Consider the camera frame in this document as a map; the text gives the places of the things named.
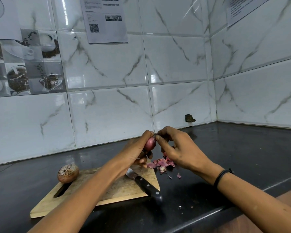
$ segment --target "kitchen counter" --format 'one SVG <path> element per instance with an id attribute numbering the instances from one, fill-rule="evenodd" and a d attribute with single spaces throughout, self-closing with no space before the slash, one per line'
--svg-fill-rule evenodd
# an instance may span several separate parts
<path id="1" fill-rule="evenodd" d="M 215 163 L 274 197 L 291 190 L 291 130 L 228 123 L 185 128 Z M 27 232 L 40 219 L 31 209 L 58 183 L 57 172 L 74 162 L 100 167 L 127 141 L 39 157 L 0 166 L 0 232 Z M 161 158 L 159 145 L 154 159 Z M 211 229 L 241 215 L 200 177 L 180 167 L 156 172 L 164 204 L 148 197 L 95 208 L 81 232 L 182 232 Z"/>

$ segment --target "wooden cutting board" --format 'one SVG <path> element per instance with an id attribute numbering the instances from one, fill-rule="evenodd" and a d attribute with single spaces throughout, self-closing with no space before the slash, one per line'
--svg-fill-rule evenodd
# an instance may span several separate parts
<path id="1" fill-rule="evenodd" d="M 155 172 L 150 168 L 141 168 L 138 165 L 132 165 L 132 170 L 138 173 L 140 176 L 144 177 L 149 183 L 151 183 L 155 188 L 160 190 L 159 183 L 157 181 Z M 93 168 L 88 170 L 81 170 L 79 176 L 72 184 L 66 189 L 66 191 L 61 195 L 58 194 L 63 192 L 63 189 L 67 187 L 68 184 L 62 184 L 59 182 L 30 212 L 31 218 L 42 217 L 47 215 L 50 211 L 56 208 L 61 202 L 63 202 L 68 196 L 70 196 L 76 189 L 79 188 L 86 180 L 94 175 L 99 168 Z M 126 175 L 116 180 L 113 185 L 109 188 L 106 194 L 102 197 L 98 205 L 110 204 L 124 200 L 131 200 L 139 197 L 147 196 L 140 187 L 135 183 L 135 181 L 129 179 Z"/>

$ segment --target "hand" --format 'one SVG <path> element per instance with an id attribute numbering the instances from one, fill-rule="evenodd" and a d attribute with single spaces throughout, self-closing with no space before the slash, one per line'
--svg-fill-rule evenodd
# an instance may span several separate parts
<path id="1" fill-rule="evenodd" d="M 157 133 L 155 139 L 161 146 L 162 152 L 165 151 L 167 156 L 182 168 L 189 169 L 202 178 L 210 170 L 215 169 L 217 173 L 218 165 L 207 158 L 187 133 L 167 126 Z M 170 146 L 168 141 L 174 141 L 175 145 Z"/>
<path id="2" fill-rule="evenodd" d="M 112 159 L 116 163 L 121 164 L 120 176 L 124 176 L 132 164 L 137 164 L 141 167 L 147 168 L 147 156 L 151 159 L 152 152 L 144 152 L 143 148 L 148 139 L 153 135 L 154 132 L 147 130 L 141 137 L 130 139 L 120 153 Z"/>

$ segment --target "person's left hand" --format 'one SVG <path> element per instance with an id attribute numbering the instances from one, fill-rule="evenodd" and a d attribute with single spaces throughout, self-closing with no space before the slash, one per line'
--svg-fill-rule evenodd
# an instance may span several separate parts
<path id="1" fill-rule="evenodd" d="M 113 160 L 121 164 L 121 176 L 124 176 L 128 168 L 132 164 L 138 164 L 141 167 L 147 168 L 146 161 L 147 156 L 152 158 L 152 152 L 143 152 L 143 148 L 150 137 L 154 135 L 154 132 L 145 131 L 141 137 L 132 138 L 124 146 L 124 148 L 117 154 Z"/>

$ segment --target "black knife handle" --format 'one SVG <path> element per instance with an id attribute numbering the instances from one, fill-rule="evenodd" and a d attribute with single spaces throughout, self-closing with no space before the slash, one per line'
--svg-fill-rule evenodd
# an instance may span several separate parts
<path id="1" fill-rule="evenodd" d="M 148 196 L 151 196 L 157 204 L 161 204 L 163 202 L 163 197 L 160 191 L 151 185 L 146 179 L 141 176 L 136 176 L 135 182 Z"/>

